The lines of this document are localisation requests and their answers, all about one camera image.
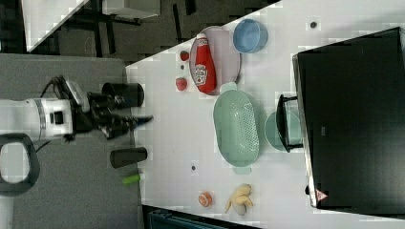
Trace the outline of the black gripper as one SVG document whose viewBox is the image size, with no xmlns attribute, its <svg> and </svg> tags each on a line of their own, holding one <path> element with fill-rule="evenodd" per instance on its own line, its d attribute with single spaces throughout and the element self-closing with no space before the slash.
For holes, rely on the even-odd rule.
<svg viewBox="0 0 405 229">
<path fill-rule="evenodd" d="M 101 131 L 107 139 L 125 135 L 130 125 L 138 127 L 154 119 L 148 116 L 121 116 L 113 110 L 120 109 L 124 99 L 119 95 L 84 93 L 77 83 L 66 80 L 64 94 L 72 105 L 74 134 L 86 134 L 94 130 Z"/>
</svg>

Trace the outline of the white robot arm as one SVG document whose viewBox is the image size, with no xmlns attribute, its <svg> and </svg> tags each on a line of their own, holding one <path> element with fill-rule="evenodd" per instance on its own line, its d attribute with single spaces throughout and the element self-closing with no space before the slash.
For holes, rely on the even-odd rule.
<svg viewBox="0 0 405 229">
<path fill-rule="evenodd" d="M 85 93 L 60 75 L 47 86 L 53 89 L 53 97 L 42 94 L 1 101 L 1 229 L 12 228 L 14 199 L 27 193 L 39 178 L 36 142 L 47 145 L 59 138 L 71 142 L 93 130 L 114 139 L 132 134 L 153 119 L 114 113 L 142 105 L 144 90 L 138 83 L 106 83 L 99 93 Z"/>
</svg>

